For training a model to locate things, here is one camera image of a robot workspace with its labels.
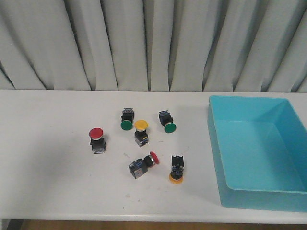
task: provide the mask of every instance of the gray curtain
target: gray curtain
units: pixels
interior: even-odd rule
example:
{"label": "gray curtain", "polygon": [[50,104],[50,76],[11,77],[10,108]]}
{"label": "gray curtain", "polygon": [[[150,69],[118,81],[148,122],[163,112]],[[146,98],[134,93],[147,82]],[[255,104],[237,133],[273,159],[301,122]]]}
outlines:
{"label": "gray curtain", "polygon": [[307,92],[306,0],[0,0],[0,89]]}

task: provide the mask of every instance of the floor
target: floor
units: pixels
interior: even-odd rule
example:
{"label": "floor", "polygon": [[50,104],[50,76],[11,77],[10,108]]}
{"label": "floor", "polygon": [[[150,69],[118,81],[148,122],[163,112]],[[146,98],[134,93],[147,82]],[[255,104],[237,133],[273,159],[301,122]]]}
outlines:
{"label": "floor", "polygon": [[307,225],[26,220],[21,230],[306,230]]}

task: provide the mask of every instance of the tabletop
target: tabletop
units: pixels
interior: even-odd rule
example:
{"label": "tabletop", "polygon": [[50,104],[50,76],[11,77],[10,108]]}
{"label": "tabletop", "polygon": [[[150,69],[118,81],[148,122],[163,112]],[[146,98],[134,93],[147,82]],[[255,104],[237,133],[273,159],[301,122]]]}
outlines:
{"label": "tabletop", "polygon": [[[284,97],[307,127],[304,93],[0,90],[0,218],[228,223],[307,223],[307,213],[222,207],[207,126],[209,97]],[[149,124],[139,147],[120,128],[123,108]],[[164,132],[158,112],[177,129]],[[105,154],[93,154],[100,127]],[[128,165],[154,151],[160,164],[134,179]],[[169,181],[171,156],[184,180]]]}

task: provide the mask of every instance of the metal terminal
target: metal terminal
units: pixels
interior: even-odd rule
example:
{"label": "metal terminal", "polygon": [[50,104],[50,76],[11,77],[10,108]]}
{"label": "metal terminal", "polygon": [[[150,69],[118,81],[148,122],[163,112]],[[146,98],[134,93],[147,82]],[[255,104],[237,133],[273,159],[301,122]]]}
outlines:
{"label": "metal terminal", "polygon": [[123,113],[134,113],[133,108],[124,108]]}
{"label": "metal terminal", "polygon": [[105,153],[106,152],[106,142],[104,138],[100,138],[99,140],[91,139],[90,145],[92,146],[93,153]]}
{"label": "metal terminal", "polygon": [[176,130],[176,124],[173,123],[173,118],[168,110],[159,112],[159,120],[164,126],[164,131],[166,133],[172,133]]}
{"label": "metal terminal", "polygon": [[149,142],[148,135],[147,133],[145,133],[145,131],[143,132],[136,131],[134,134],[134,140],[140,147],[148,144]]}
{"label": "metal terminal", "polygon": [[183,175],[183,170],[184,170],[183,156],[172,156],[171,177],[174,180],[179,180]]}
{"label": "metal terminal", "polygon": [[145,174],[148,168],[153,167],[155,164],[159,164],[159,159],[154,152],[150,152],[150,155],[146,156],[143,160],[137,159],[132,162],[128,167],[135,179]]}

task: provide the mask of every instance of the plastic bin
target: plastic bin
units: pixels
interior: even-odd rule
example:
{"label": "plastic bin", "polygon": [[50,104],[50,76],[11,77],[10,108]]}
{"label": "plastic bin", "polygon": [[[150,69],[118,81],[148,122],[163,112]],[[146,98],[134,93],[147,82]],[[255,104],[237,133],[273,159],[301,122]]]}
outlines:
{"label": "plastic bin", "polygon": [[208,128],[224,207],[307,211],[307,133],[287,99],[211,96]]}

